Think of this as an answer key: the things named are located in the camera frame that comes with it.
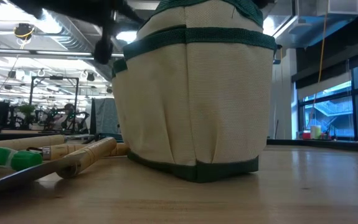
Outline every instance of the window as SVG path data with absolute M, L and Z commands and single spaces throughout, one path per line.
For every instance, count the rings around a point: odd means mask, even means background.
M 351 97 L 327 100 L 316 103 L 311 119 L 313 104 L 304 106 L 304 127 L 310 130 L 313 125 L 320 125 L 321 131 L 329 131 L 331 136 L 354 137 L 353 103 Z
M 351 87 L 352 87 L 351 81 L 344 82 L 342 84 L 339 84 L 337 86 L 331 87 L 327 90 L 317 93 L 316 99 L 322 98 L 325 96 L 335 95 L 337 93 L 343 93 L 345 91 L 350 91 L 352 89 Z M 308 101 L 308 100 L 313 100 L 313 99 L 314 99 L 314 95 L 311 95 L 311 96 L 307 96 L 307 97 L 303 98 L 303 101 Z

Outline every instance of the wooden table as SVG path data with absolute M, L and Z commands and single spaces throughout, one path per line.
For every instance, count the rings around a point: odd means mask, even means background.
M 269 146 L 260 171 L 195 184 L 127 158 L 0 194 L 0 223 L 358 224 L 358 153 Z

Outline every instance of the metal frame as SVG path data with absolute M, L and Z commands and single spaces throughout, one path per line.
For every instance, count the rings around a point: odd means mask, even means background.
M 351 90 L 345 91 L 342 93 L 337 93 L 331 96 L 325 96 L 316 99 L 316 103 L 321 103 L 329 100 L 336 100 L 344 97 L 351 96 L 353 104 L 353 128 L 354 128 L 354 137 L 338 137 L 338 140 L 346 141 L 358 141 L 358 67 L 353 68 L 351 71 Z M 314 100 L 308 101 L 299 101 L 298 102 L 298 129 L 304 130 L 304 106 L 312 105 Z
M 50 77 L 32 77 L 31 80 L 31 92 L 29 93 L 29 105 L 32 105 L 32 97 L 34 94 L 34 88 L 37 86 L 34 84 L 34 81 L 36 78 L 39 78 L 41 80 L 44 80 L 46 78 L 50 78 Z M 77 82 L 76 87 L 75 87 L 75 104 L 74 104 L 74 116 L 73 116 L 73 121 L 72 121 L 72 130 L 71 132 L 74 133 L 75 132 L 75 122 L 76 122 L 76 117 L 77 117 L 77 102 L 78 102 L 78 91 L 79 91 L 79 78 L 70 78 L 70 77 L 60 77 L 61 79 L 67 79 L 67 80 L 75 80 Z

